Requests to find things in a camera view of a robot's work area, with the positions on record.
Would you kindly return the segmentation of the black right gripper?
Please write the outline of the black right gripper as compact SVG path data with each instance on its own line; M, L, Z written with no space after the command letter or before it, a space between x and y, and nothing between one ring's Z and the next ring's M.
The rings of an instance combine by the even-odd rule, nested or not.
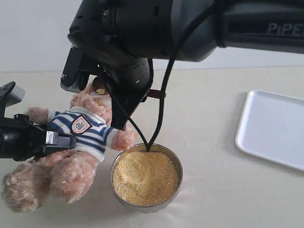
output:
M112 122L115 129L125 131L126 124L140 103L147 99L153 81L153 63L138 58L134 65L113 67L102 65L95 78L95 91L109 94L112 99Z

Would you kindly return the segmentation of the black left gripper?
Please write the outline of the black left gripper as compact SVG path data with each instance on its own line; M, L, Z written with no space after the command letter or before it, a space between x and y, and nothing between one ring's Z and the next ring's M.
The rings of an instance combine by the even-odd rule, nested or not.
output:
M0 119L0 157L17 162L31 157L43 158L52 153L76 147L73 135L46 131L25 114Z

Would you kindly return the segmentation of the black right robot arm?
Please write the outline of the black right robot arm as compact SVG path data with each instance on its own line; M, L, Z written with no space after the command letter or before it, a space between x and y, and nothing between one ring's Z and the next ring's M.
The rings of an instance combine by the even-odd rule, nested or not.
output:
M182 34L202 13L207 17L181 45ZM71 23L72 47L60 85L84 90L101 76L112 96L112 127L151 95L153 59L200 62L215 48L245 48L301 54L301 0L84 0Z

